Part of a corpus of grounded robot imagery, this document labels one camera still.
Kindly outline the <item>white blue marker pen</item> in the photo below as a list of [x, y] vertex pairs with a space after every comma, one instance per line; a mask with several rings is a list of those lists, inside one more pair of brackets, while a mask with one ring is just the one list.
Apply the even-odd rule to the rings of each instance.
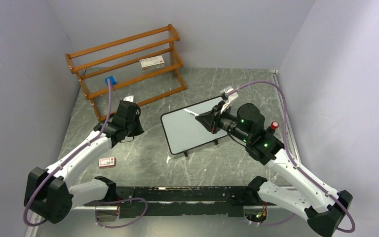
[[183, 110], [184, 110], [185, 112], [187, 112], [187, 113], [189, 113], [189, 114], [195, 116], [195, 117], [198, 116], [197, 113], [195, 113], [195, 112], [193, 112], [193, 111], [191, 111], [191, 110], [188, 110], [188, 109], [186, 109], [186, 108], [184, 108]]

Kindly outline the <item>white whiteboard black frame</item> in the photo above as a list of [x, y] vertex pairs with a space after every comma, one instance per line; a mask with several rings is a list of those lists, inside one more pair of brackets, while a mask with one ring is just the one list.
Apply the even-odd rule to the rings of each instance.
[[161, 115], [161, 124], [172, 155], [178, 155], [227, 136], [222, 130], [216, 134], [210, 133], [196, 121], [195, 116], [183, 110], [186, 108], [197, 114], [209, 112], [221, 100], [221, 97], [216, 96]]

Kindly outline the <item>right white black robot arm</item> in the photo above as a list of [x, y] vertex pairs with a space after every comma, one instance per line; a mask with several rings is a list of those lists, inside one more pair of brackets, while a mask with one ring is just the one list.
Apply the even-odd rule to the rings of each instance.
[[251, 204], [265, 201], [283, 207], [306, 220], [322, 237], [331, 237], [349, 215], [352, 194], [336, 190], [295, 161], [283, 142], [274, 136], [277, 126], [265, 128], [265, 117], [255, 105], [242, 105], [235, 116], [215, 105], [195, 119], [211, 133], [223, 130], [242, 141], [251, 158], [281, 175], [299, 192], [296, 195], [265, 178], [258, 178], [246, 192]]

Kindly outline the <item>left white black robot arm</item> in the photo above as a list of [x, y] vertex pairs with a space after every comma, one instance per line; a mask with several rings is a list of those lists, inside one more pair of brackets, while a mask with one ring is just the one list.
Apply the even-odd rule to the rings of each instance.
[[108, 121], [94, 126], [84, 141], [62, 159], [47, 168], [35, 167], [27, 178], [24, 196], [24, 222], [28, 211], [45, 221], [56, 224], [62, 221], [71, 209], [100, 201], [111, 205], [118, 200], [116, 183], [97, 176], [89, 182], [75, 184], [79, 175], [103, 153], [112, 149], [127, 137], [141, 135], [141, 109], [138, 104], [121, 101], [117, 111]]

